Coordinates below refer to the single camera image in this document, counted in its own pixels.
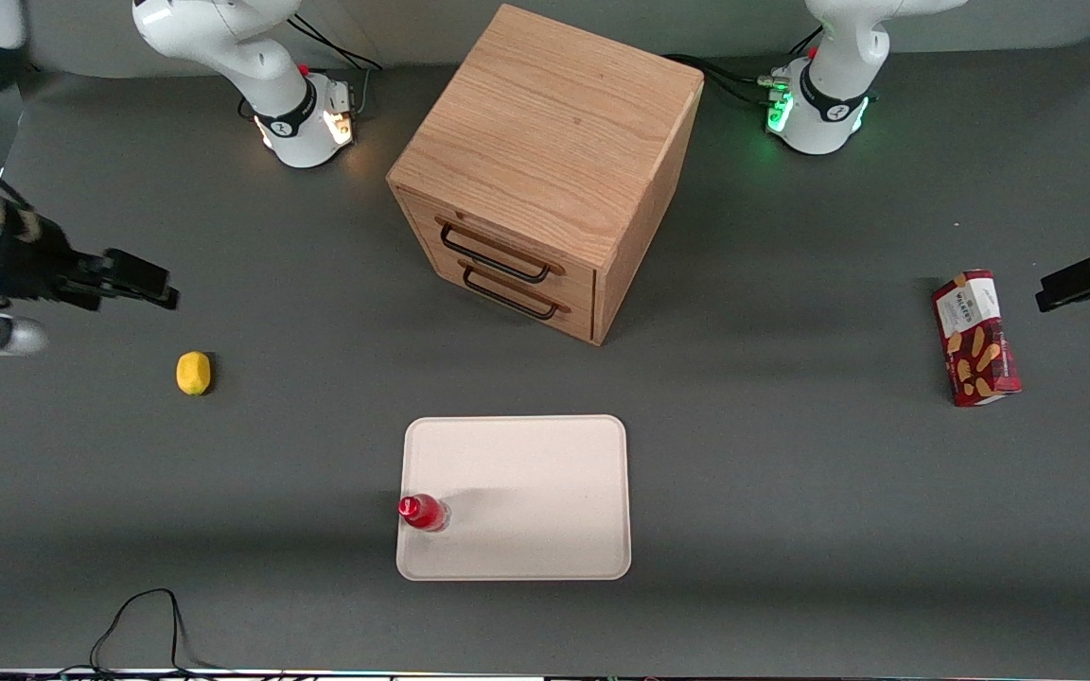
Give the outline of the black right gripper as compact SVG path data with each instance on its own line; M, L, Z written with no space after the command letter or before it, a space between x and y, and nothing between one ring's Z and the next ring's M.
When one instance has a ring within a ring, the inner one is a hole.
M179 290L169 272L121 250L78 252L62 228L47 218L35 223L0 217L0 311L14 299L65 303L99 311L102 299L128 297L175 311Z

